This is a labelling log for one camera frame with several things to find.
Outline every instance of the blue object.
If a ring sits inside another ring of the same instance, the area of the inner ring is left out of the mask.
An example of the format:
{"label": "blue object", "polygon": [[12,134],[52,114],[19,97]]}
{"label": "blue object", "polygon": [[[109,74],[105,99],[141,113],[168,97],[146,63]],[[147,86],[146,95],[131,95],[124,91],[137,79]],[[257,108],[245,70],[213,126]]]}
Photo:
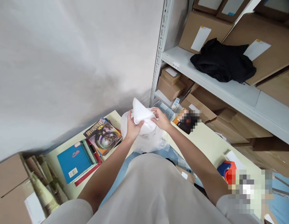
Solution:
{"label": "blue object", "polygon": [[74,181],[92,165],[83,148],[83,144],[80,142],[57,155],[57,159],[60,163],[67,184]]}

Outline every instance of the metal shelf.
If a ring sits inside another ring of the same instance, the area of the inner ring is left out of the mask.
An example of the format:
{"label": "metal shelf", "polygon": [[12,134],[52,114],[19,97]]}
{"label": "metal shelf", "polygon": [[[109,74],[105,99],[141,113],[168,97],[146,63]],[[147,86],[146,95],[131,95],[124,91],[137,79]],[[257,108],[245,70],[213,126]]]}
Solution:
{"label": "metal shelf", "polygon": [[163,52],[161,59],[171,66],[177,64],[178,69],[175,69],[179,72],[289,144],[289,107],[255,86],[235,81],[223,83],[211,78],[194,67],[190,62],[192,56],[191,52],[174,47]]}

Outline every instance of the paper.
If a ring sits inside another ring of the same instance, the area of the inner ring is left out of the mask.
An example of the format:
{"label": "paper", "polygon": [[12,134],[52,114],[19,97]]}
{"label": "paper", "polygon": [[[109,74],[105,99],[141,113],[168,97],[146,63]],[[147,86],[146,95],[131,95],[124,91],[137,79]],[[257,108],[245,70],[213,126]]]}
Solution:
{"label": "paper", "polygon": [[200,0],[198,5],[217,10],[222,0]]}
{"label": "paper", "polygon": [[45,220],[45,215],[36,193],[32,193],[24,201],[32,224],[40,224]]}
{"label": "paper", "polygon": [[183,171],[182,171],[182,176],[183,176],[185,179],[188,178],[188,174],[184,173]]}
{"label": "paper", "polygon": [[222,13],[229,16],[234,16],[244,0],[229,0],[222,10]]}
{"label": "paper", "polygon": [[191,49],[200,51],[203,47],[204,43],[206,42],[210,32],[212,29],[207,28],[205,26],[201,26],[200,29],[197,32],[197,35],[193,41],[193,44],[191,46]]}
{"label": "paper", "polygon": [[244,55],[246,55],[251,61],[253,61],[262,53],[264,53],[267,49],[269,49],[269,47],[271,47],[270,44],[257,39],[249,45],[249,47],[244,52]]}
{"label": "paper", "polygon": [[165,71],[167,71],[172,77],[175,77],[176,75],[178,75],[178,73],[174,71],[172,68],[167,68],[165,69]]}

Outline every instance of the book cover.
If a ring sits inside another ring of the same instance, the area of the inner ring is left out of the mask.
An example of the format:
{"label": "book cover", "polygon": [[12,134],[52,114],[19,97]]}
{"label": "book cover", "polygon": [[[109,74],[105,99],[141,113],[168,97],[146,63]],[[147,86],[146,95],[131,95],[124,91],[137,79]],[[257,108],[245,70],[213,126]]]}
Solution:
{"label": "book cover", "polygon": [[58,154],[57,159],[67,184],[72,183],[92,165],[81,142],[77,142],[75,145]]}
{"label": "book cover", "polygon": [[98,154],[102,156],[116,145],[121,138],[121,133],[107,120],[101,118],[84,133],[84,136],[95,147]]}

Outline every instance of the comic book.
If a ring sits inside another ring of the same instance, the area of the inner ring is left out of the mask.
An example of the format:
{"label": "comic book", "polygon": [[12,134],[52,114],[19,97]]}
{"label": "comic book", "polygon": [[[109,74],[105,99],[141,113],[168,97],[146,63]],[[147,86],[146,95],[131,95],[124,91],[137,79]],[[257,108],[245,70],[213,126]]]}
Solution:
{"label": "comic book", "polygon": [[121,133],[104,118],[101,118],[83,135],[91,142],[100,156],[110,151],[122,138]]}

